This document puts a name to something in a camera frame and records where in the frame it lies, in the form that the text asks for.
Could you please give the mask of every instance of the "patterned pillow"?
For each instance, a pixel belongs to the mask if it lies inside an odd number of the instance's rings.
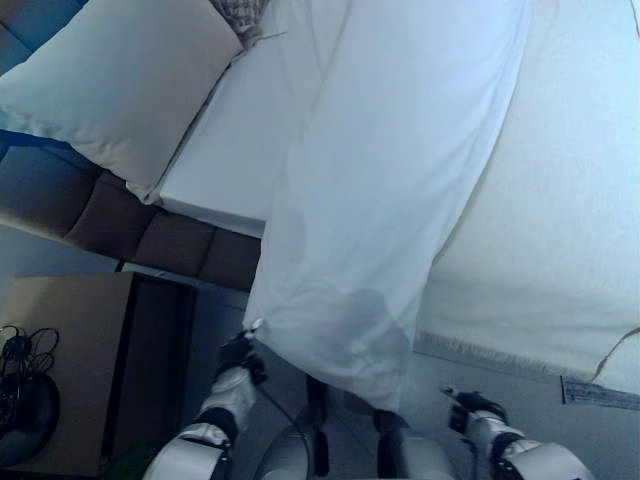
[[[260,19],[269,0],[211,0],[216,10],[236,32],[245,48],[262,35]]]

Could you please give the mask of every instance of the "robot leg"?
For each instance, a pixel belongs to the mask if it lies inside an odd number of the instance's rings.
[[[402,417],[378,410],[374,422],[380,433],[380,478],[458,480],[442,448],[425,435],[411,430]]]

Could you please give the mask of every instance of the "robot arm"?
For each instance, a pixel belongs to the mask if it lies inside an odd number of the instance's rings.
[[[247,427],[255,404],[255,386],[266,379],[264,365],[242,333],[221,349],[222,367],[193,423],[171,440],[153,460],[144,480],[226,479],[231,449]]]
[[[495,480],[595,480],[562,445],[529,440],[510,427],[505,410],[478,392],[445,388],[443,393],[456,401],[449,426],[465,436]]]

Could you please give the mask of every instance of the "brown tufted headboard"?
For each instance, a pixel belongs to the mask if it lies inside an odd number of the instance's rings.
[[[87,0],[0,0],[0,74]],[[249,290],[259,240],[143,205],[66,144],[0,131],[0,222],[121,260]]]

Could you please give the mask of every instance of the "floor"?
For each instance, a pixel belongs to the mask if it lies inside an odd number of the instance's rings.
[[[126,268],[140,270],[134,266]],[[167,276],[199,287],[184,408],[184,419],[188,422],[210,386],[216,370],[217,346],[240,329],[248,295],[193,279]],[[305,402],[304,375],[264,348],[260,355],[265,359],[270,377],[265,389],[295,415]],[[460,442],[460,436],[447,427],[451,402],[439,393],[443,385],[480,390],[502,403],[516,428],[530,438],[568,447],[598,479],[640,478],[640,412],[563,405],[558,377],[528,375],[509,369],[505,372],[504,368],[492,368],[472,359],[452,358],[413,356],[402,414],[413,428],[428,433],[442,445],[461,479],[471,478],[471,455]],[[268,401],[259,398],[250,425],[250,430],[237,444],[233,480],[253,477],[264,451],[287,426],[287,421]],[[375,477],[377,434],[368,409],[341,392],[331,391],[325,431],[331,461],[327,478]],[[487,472],[480,472],[479,480],[489,478]]]

